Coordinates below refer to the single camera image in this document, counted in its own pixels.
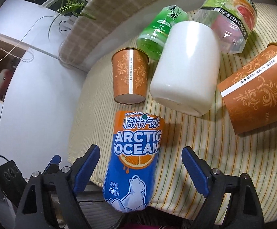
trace white plastic bottle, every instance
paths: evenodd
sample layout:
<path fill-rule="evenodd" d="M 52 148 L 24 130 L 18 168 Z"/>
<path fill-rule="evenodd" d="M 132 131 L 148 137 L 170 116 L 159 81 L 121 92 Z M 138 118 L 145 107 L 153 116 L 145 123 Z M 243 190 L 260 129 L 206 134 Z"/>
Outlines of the white plastic bottle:
<path fill-rule="evenodd" d="M 220 65 L 220 43 L 208 26 L 185 21 L 170 31 L 150 93 L 176 111 L 199 117 L 211 108 Z"/>

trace fabric tablecloth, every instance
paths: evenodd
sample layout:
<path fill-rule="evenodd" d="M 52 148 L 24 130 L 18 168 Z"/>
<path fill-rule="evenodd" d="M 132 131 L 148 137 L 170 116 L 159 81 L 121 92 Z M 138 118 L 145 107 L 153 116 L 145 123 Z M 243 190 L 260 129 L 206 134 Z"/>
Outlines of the fabric tablecloth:
<path fill-rule="evenodd" d="M 218 83 L 236 72 L 277 42 L 277 6 L 257 3 L 257 25 L 241 54 L 222 54 Z M 135 47 L 136 38 L 118 49 Z M 220 92 L 211 110 L 202 117 L 176 112 L 156 103 L 147 91 L 144 103 L 122 105 L 114 102 L 111 57 L 102 57 L 88 73 L 69 138 L 69 161 L 84 155 L 91 144 L 101 150 L 91 181 L 102 186 L 110 158 L 114 116 L 119 110 L 142 111 L 165 119 L 166 130 L 159 151 L 153 198 L 150 206 L 187 219 L 194 219 L 204 198 L 198 194 L 182 164 L 181 151 L 191 146 L 211 168 L 227 175 L 247 172 L 256 187 L 265 222 L 277 220 L 277 122 L 235 135 Z M 149 64 L 148 87 L 157 62 Z M 222 223 L 229 194 L 223 200 L 216 223 Z"/>

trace plaid fabric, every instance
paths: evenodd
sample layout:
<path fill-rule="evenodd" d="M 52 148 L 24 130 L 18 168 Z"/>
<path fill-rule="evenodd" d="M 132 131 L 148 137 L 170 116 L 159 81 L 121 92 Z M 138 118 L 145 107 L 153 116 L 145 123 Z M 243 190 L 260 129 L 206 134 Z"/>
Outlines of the plaid fabric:
<path fill-rule="evenodd" d="M 118 25 L 157 0 L 91 0 L 85 7 L 97 19 L 79 17 L 60 48 L 60 59 L 80 65 Z"/>

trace green bottle label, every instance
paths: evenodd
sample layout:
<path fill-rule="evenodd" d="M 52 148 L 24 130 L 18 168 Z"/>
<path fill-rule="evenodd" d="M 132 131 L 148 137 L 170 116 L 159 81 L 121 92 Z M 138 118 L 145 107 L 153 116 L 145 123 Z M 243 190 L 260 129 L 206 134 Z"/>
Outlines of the green bottle label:
<path fill-rule="evenodd" d="M 176 5 L 171 5 L 163 8 L 149 26 L 142 31 L 142 34 L 151 34 L 157 37 L 158 33 L 160 33 L 167 39 L 173 25 L 187 20 L 188 14 L 185 11 Z"/>

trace blue gripper pad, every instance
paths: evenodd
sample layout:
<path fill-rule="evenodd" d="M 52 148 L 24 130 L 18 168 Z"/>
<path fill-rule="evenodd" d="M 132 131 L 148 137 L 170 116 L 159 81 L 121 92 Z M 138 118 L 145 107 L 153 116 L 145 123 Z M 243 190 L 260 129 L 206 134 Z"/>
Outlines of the blue gripper pad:
<path fill-rule="evenodd" d="M 74 188 L 73 193 L 75 196 L 78 195 L 79 192 L 83 192 L 86 188 L 88 181 L 91 178 L 91 175 L 99 161 L 100 158 L 100 149 L 97 145 L 91 145 L 86 154 L 81 157 L 81 159 L 77 159 L 73 166 L 77 161 L 81 163 L 81 167 L 78 169 L 77 174 L 74 178 Z"/>
<path fill-rule="evenodd" d="M 208 189 L 208 180 L 197 163 L 200 159 L 195 153 L 193 154 L 194 156 L 189 152 L 187 147 L 183 148 L 182 162 L 187 172 L 189 173 L 189 176 L 194 183 L 198 193 L 202 194 L 206 198 L 210 193 L 210 190 Z"/>
<path fill-rule="evenodd" d="M 47 171 L 47 169 L 49 168 L 49 166 L 50 166 L 51 164 L 59 165 L 60 162 L 61 162 L 61 157 L 60 157 L 59 155 L 53 156 L 53 158 L 51 159 L 51 161 L 49 162 L 49 164 L 46 166 L 44 172 Z"/>

